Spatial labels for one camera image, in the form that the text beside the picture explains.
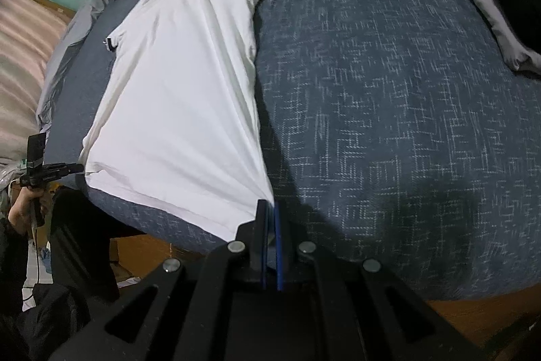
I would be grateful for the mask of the person's left hand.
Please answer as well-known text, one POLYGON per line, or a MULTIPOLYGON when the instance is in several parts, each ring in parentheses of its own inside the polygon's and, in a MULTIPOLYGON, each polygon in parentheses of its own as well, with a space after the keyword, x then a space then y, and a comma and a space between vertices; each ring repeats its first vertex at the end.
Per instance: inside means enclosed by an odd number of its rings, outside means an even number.
POLYGON ((40 205, 40 214, 45 216, 51 206, 50 193, 43 189, 21 188, 8 214, 8 221, 18 234, 25 235, 31 230, 31 212, 36 201, 40 205))

